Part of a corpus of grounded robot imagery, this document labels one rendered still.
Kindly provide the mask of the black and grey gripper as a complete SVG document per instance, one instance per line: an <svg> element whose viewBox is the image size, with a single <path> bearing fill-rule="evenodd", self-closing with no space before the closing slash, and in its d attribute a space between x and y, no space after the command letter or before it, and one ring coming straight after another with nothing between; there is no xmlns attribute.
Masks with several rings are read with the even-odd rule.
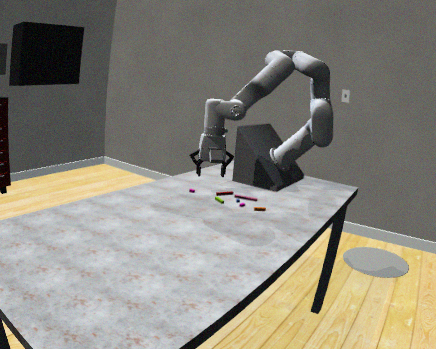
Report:
<svg viewBox="0 0 436 349"><path fill-rule="evenodd" d="M223 137L224 136L224 137ZM200 144L199 149L193 153L190 154L190 157L192 161L197 165L196 167L196 174L198 174L198 177L201 175L201 163L203 161L210 161L209 157L209 149L208 147L217 147L218 149L222 149L222 155L223 155L223 161L221 166L221 176L224 177L226 173L226 167L231 163L234 156L226 151L226 139L225 135L215 136L215 135L207 135L202 134L200 138ZM198 154L198 161L195 159L195 155ZM226 155L229 156L229 159L225 161Z"/></svg>

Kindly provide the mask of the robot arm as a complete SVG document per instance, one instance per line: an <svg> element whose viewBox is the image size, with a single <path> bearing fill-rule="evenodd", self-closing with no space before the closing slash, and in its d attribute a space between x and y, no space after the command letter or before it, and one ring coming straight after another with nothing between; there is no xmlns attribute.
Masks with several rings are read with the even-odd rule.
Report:
<svg viewBox="0 0 436 349"><path fill-rule="evenodd" d="M275 165L282 171L288 171L290 169L288 164L292 164L314 145L326 147L333 139L330 70L324 62L302 51L273 51L266 56L265 63L267 66L271 64L254 77L231 99L232 101L214 99L206 101L204 134L220 136L227 133L228 129L224 128L225 119L234 121L243 119L246 111L253 104L269 95L294 70L297 70L311 77L311 119L284 145L270 150Z"/></svg>

